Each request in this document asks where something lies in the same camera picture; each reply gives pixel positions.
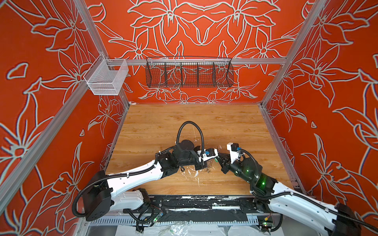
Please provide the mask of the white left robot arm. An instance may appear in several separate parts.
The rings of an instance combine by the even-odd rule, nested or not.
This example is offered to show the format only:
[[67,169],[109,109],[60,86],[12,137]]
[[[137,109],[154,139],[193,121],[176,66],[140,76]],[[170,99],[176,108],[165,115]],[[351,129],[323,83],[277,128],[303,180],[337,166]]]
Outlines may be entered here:
[[197,170],[204,169],[207,161],[218,155],[215,148],[202,150],[191,141],[183,140],[157,152],[155,159],[143,166],[111,175],[99,171],[76,197],[82,199],[84,204],[84,212],[79,216],[87,221],[94,221],[110,211],[136,210],[146,205],[149,197],[145,190],[132,189],[174,175],[186,166],[194,166]]

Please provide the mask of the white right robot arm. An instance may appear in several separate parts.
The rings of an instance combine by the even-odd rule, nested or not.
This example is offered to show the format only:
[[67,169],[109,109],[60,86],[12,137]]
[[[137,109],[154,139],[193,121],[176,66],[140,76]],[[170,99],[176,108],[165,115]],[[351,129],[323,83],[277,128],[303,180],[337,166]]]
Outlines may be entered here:
[[217,161],[223,173],[232,172],[250,185],[250,193],[265,208],[296,220],[322,236],[360,236],[363,222],[344,204],[327,204],[290,189],[262,172],[252,158],[243,160],[220,154]]

